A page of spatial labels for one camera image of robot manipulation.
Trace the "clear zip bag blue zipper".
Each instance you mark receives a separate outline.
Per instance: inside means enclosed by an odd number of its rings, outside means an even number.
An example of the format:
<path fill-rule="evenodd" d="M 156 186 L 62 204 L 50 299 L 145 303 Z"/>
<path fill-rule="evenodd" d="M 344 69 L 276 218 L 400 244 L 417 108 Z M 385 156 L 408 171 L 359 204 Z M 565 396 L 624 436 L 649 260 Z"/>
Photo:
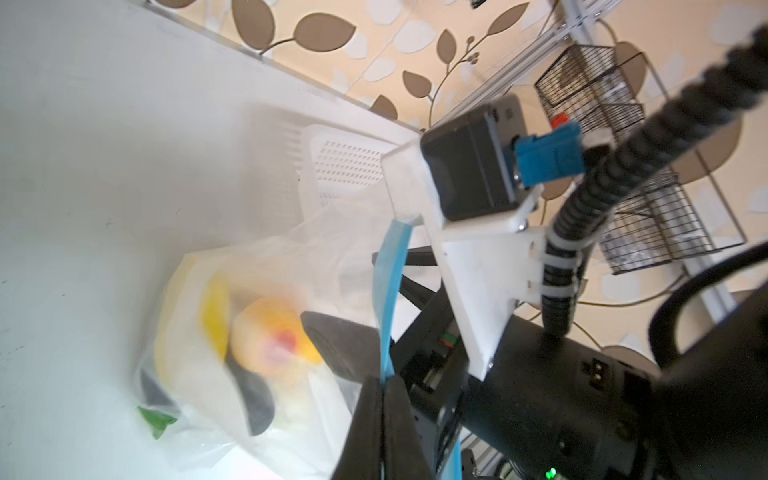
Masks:
<path fill-rule="evenodd" d="M 137 409 L 183 468 L 239 448 L 327 479 L 365 380 L 391 377 L 411 231 L 377 184 L 289 232 L 187 254 L 136 369 Z"/>

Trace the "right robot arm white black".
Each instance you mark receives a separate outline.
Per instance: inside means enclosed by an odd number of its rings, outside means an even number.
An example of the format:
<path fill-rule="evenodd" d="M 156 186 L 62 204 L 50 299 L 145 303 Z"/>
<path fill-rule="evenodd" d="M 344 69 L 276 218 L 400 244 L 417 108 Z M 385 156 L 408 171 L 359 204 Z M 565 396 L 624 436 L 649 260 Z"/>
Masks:
<path fill-rule="evenodd" d="M 317 312 L 300 320 L 334 373 L 362 387 L 336 479 L 469 475 L 450 460 L 461 428 L 532 479 L 763 479 L 767 475 L 767 291 L 760 288 L 687 351 L 679 315 L 703 289 L 764 262 L 758 245 L 678 288 L 657 310 L 651 375 L 513 317 L 484 380 L 461 345 L 441 346 L 443 377 L 428 389 L 426 350 L 452 315 L 446 293 L 427 303 L 379 370 L 379 334 Z"/>

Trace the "dark toy eggplant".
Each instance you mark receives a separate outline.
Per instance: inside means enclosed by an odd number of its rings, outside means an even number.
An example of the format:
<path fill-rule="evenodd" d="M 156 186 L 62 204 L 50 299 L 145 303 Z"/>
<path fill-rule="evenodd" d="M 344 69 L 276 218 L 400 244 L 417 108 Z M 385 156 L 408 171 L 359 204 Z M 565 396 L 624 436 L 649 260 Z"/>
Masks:
<path fill-rule="evenodd" d="M 275 402 L 269 386 L 260 375 L 243 368 L 233 356 L 228 355 L 226 363 L 242 396 L 250 435 L 263 434 L 275 418 Z"/>

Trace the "yellow toy lemon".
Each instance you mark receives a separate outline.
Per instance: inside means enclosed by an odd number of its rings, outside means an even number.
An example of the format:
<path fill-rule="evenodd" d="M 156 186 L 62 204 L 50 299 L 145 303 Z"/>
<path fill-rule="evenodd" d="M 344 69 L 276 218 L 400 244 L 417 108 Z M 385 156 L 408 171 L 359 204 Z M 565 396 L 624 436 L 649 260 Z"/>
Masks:
<path fill-rule="evenodd" d="M 221 257 L 185 256 L 167 284 L 153 345 L 161 383 L 174 388 L 224 362 L 230 298 Z"/>

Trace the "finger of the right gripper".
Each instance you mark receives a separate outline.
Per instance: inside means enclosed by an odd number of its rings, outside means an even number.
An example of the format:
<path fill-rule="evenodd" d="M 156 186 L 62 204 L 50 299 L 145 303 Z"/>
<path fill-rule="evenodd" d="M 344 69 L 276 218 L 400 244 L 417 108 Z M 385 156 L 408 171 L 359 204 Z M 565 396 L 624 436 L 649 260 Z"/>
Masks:
<path fill-rule="evenodd" d="M 300 314 L 303 330 L 338 382 L 380 379 L 379 330 L 324 313 Z"/>
<path fill-rule="evenodd" d="M 406 270 L 415 272 L 416 268 L 435 267 L 429 247 L 418 247 L 408 251 L 406 258 Z M 403 275 L 399 293 L 404 296 L 417 309 L 424 309 L 436 292 L 425 285 L 413 280 L 407 274 Z"/>

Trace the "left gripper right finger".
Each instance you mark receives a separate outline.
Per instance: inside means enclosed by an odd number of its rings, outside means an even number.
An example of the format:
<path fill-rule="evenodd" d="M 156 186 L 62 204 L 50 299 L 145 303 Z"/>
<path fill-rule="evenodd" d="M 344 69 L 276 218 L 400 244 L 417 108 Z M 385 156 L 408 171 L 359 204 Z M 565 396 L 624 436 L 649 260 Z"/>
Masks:
<path fill-rule="evenodd" d="M 383 479 L 434 479 L 418 435 L 402 378 L 390 377 L 383 391 Z"/>

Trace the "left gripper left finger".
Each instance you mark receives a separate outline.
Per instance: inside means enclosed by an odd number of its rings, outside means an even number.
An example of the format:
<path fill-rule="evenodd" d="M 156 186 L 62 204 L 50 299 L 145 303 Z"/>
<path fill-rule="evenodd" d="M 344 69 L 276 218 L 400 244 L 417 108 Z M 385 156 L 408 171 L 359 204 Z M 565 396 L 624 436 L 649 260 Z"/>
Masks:
<path fill-rule="evenodd" d="M 333 480 L 382 478 L 383 391 L 378 378 L 368 377 L 362 386 Z"/>

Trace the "yellow red toy peach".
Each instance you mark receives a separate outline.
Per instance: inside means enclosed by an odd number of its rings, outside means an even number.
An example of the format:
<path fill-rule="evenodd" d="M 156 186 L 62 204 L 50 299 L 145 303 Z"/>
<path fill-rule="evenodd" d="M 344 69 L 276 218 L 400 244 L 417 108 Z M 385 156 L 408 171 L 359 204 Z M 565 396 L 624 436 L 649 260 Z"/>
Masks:
<path fill-rule="evenodd" d="M 255 300 L 235 317 L 229 349 L 243 368 L 264 378 L 323 364 L 299 314 L 288 303 L 270 298 Z"/>

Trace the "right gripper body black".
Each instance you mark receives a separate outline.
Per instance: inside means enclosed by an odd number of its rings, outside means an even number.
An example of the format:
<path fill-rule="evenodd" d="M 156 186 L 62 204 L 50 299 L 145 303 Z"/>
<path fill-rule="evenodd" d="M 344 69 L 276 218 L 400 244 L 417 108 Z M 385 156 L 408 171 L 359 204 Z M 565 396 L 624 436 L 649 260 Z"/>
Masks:
<path fill-rule="evenodd" d="M 446 292 L 402 293 L 419 313 L 390 355 L 435 471 L 467 429 L 535 479 L 655 477 L 649 373 L 512 317 L 477 379 Z"/>

